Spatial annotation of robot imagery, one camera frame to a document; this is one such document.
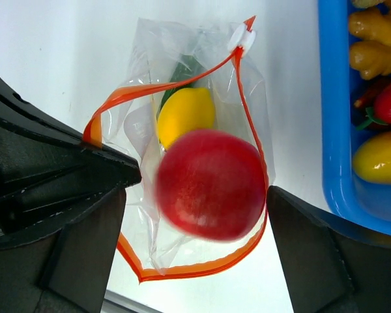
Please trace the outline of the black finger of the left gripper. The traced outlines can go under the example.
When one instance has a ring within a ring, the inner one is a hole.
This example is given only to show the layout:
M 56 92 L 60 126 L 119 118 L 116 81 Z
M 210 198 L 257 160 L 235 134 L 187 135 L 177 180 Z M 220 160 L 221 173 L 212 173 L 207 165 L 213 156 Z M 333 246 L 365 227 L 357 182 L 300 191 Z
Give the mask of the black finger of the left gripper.
M 0 250 L 43 239 L 140 181 L 135 159 L 83 142 L 0 78 Z

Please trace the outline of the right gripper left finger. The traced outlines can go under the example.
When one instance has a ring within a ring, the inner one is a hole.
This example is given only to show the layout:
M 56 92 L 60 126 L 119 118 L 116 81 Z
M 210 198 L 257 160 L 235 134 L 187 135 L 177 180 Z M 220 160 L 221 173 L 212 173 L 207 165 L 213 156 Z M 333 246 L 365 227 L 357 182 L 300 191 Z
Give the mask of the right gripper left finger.
M 56 234 L 0 250 L 0 312 L 100 312 L 125 204 L 113 190 Z

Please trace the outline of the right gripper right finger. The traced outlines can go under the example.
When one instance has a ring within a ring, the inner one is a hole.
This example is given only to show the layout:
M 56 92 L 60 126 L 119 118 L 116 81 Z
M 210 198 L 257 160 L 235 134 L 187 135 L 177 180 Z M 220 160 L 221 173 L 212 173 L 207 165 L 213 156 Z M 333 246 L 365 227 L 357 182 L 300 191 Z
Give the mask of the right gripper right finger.
M 268 190 L 270 226 L 295 312 L 391 312 L 391 236 Z

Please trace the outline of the red toy apple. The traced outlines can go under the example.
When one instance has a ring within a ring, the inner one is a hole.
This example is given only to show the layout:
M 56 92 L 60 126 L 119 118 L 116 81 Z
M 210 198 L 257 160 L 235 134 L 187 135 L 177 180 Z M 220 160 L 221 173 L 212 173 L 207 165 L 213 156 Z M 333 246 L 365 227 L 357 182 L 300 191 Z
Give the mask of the red toy apple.
M 174 143 L 155 175 L 154 197 L 178 229 L 214 241 L 244 237 L 258 222 L 267 184 L 250 143 L 218 130 L 196 130 Z

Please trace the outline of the yellow toy lemon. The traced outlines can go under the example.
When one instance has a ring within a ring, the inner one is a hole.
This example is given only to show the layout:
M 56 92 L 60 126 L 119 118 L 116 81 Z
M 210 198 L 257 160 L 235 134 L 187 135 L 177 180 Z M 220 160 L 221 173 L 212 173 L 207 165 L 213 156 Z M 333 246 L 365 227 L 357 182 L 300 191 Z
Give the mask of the yellow toy lemon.
M 187 87 L 171 95 L 157 120 L 158 139 L 164 149 L 181 136 L 193 130 L 213 128 L 216 120 L 215 105 L 210 90 Z

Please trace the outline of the clear zip top bag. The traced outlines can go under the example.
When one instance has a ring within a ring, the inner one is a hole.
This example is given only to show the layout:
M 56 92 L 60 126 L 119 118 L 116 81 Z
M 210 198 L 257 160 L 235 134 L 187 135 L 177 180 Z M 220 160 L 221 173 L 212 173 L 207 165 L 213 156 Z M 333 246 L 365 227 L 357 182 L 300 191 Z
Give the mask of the clear zip top bag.
M 275 171 L 253 23 L 140 19 L 126 80 L 83 131 L 138 160 L 117 250 L 140 282 L 225 271 L 265 232 Z

